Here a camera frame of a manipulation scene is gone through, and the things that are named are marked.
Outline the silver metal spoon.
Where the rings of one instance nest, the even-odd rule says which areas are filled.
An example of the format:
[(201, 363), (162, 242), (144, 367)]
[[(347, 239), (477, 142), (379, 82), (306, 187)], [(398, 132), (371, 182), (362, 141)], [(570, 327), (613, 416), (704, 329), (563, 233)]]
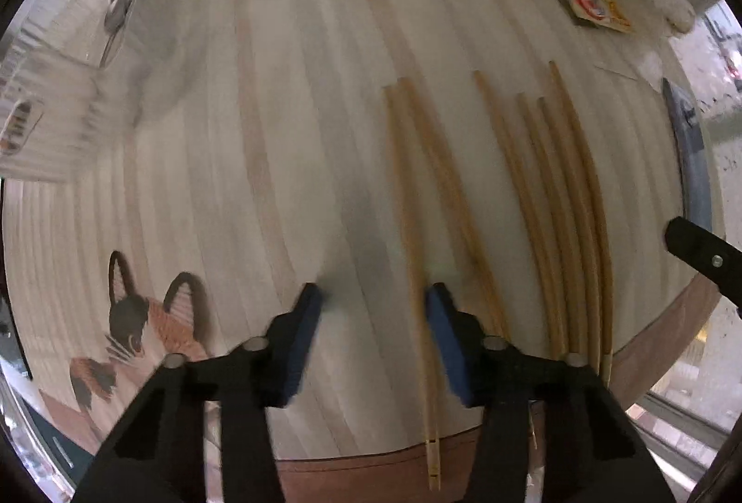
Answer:
[(107, 36), (99, 66), (107, 66), (121, 46), (123, 30), (133, 0), (109, 0), (103, 17), (103, 31)]

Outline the blue grey phone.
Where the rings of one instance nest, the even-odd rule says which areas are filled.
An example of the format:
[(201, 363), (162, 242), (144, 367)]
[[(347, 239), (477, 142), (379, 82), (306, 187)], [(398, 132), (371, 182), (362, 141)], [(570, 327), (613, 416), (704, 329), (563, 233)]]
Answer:
[(700, 227), (713, 227), (712, 186), (705, 145), (692, 96), (668, 79), (661, 92), (672, 124), (683, 193), (683, 216)]

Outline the cat print table mat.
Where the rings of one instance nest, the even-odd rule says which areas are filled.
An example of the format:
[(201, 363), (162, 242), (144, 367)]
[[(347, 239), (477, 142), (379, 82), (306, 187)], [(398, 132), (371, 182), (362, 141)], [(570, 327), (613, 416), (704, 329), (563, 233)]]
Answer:
[[(24, 365), (6, 378), (53, 432), (93, 454), (167, 354), (203, 360), (256, 336), (299, 288), (326, 296), (298, 396), (269, 415), (289, 498), (440, 501), (463, 487), (477, 411), (438, 390), (431, 492), (382, 89), (408, 77), (448, 140), (511, 340), (552, 359), (516, 191), (473, 72), (516, 139), (556, 277), (558, 258), (519, 95), (550, 97), (555, 62), (599, 179), (613, 267), (610, 388), (631, 405), (717, 306), (666, 250), (683, 213), (661, 81), (688, 86), (679, 35), (650, 0), (633, 25), (566, 0), (210, 0), (198, 74), (159, 120), (64, 182), (2, 180), (10, 308)], [(494, 332), (409, 104), (400, 110), (426, 285), (442, 281)]]

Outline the red white snack packet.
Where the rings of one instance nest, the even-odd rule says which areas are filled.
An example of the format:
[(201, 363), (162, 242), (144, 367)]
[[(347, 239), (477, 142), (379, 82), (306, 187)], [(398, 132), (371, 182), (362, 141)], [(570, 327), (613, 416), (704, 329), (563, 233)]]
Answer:
[(594, 26), (629, 33), (633, 25), (622, 12), (616, 0), (566, 0), (572, 13)]

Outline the clear plastic utensil organizer tray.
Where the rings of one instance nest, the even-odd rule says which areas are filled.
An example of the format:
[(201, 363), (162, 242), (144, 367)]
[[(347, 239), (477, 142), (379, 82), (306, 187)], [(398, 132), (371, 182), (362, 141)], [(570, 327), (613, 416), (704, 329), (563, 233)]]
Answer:
[(159, 120), (198, 74), (210, 0), (133, 0), (99, 66), (109, 0), (26, 0), (1, 55), (1, 174), (64, 182), (140, 124)]

